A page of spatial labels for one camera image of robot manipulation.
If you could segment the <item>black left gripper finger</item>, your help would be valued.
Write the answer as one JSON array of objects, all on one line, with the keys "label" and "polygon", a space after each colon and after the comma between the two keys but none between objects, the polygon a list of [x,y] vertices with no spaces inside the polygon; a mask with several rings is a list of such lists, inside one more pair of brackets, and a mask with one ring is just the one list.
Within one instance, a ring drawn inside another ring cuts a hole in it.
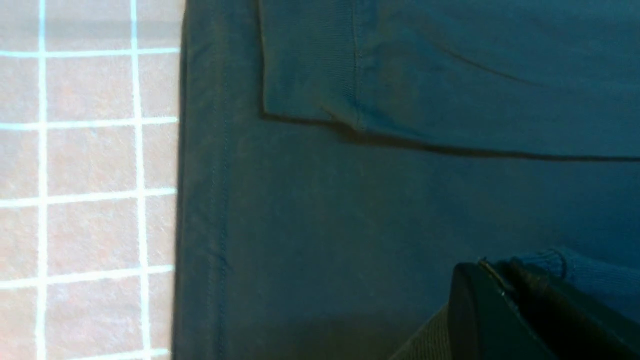
[{"label": "black left gripper finger", "polygon": [[460,262],[447,331],[454,360],[637,360],[639,326],[519,260]]}]

